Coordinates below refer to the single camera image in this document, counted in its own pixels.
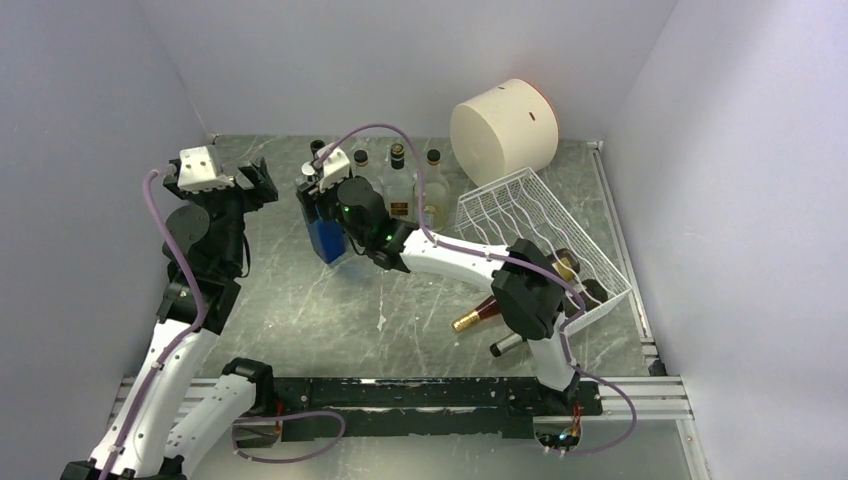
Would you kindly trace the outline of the dark bottle black cap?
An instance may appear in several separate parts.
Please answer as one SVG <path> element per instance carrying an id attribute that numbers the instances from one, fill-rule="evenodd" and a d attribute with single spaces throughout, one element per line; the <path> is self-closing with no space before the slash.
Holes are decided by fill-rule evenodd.
<path id="1" fill-rule="evenodd" d="M 400 143 L 392 144 L 382 173 L 382 196 L 392 217 L 411 220 L 414 185 L 415 174 L 406 166 L 405 147 Z"/>

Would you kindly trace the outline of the green wine bottle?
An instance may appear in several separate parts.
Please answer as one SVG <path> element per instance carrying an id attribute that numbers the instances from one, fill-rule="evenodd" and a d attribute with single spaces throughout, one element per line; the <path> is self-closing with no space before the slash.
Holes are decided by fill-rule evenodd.
<path id="1" fill-rule="evenodd" d="M 326 146 L 326 143 L 321 139 L 316 139 L 310 142 L 309 147 L 312 153 L 313 159 L 317 159 L 320 156 L 321 150 Z"/>

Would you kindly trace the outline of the blue plastic tray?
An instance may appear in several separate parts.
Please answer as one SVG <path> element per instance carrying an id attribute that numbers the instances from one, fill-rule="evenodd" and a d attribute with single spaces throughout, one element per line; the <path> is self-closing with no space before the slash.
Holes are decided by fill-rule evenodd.
<path id="1" fill-rule="evenodd" d="M 317 181 L 316 170 L 309 161 L 301 166 L 297 178 Z M 325 264 L 333 263 L 346 252 L 343 230 L 335 221 L 307 222 L 304 214 L 303 218 L 313 250 Z"/>

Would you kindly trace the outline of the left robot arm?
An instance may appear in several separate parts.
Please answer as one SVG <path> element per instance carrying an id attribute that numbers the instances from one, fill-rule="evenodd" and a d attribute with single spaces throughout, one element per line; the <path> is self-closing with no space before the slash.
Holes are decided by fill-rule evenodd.
<path id="1" fill-rule="evenodd" d="M 267 162 L 183 154 L 150 171 L 142 195 L 164 239 L 168 283 L 123 406 L 92 453 L 65 466 L 66 479 L 186 479 L 235 420 L 281 409 L 271 366 L 236 358 L 178 414 L 250 270 L 244 217 L 278 198 Z"/>

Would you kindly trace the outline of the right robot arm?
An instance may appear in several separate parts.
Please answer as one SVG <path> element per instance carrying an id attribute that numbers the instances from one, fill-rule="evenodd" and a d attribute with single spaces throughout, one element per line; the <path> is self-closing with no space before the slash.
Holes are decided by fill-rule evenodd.
<path id="1" fill-rule="evenodd" d="M 485 245 L 436 235 L 390 217 L 382 197 L 358 176 L 326 186 L 315 174 L 301 174 L 295 185 L 310 218 L 336 222 L 378 267 L 440 275 L 490 290 L 507 326 L 530 347 L 542 406 L 562 414 L 576 403 L 574 382 L 583 372 L 564 329 L 585 313 L 586 304 L 534 243 L 519 239 L 510 246 Z"/>

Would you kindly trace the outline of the clear flask bottle black cap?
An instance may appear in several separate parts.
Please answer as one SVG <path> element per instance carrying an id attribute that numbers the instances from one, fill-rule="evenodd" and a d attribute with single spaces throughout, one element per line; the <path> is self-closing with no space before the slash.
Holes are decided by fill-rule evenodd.
<path id="1" fill-rule="evenodd" d="M 444 229 L 449 220 L 449 183 L 441 171 L 441 152 L 438 149 L 428 150 L 426 160 L 427 164 L 414 187 L 412 212 L 417 221 L 437 232 Z"/>

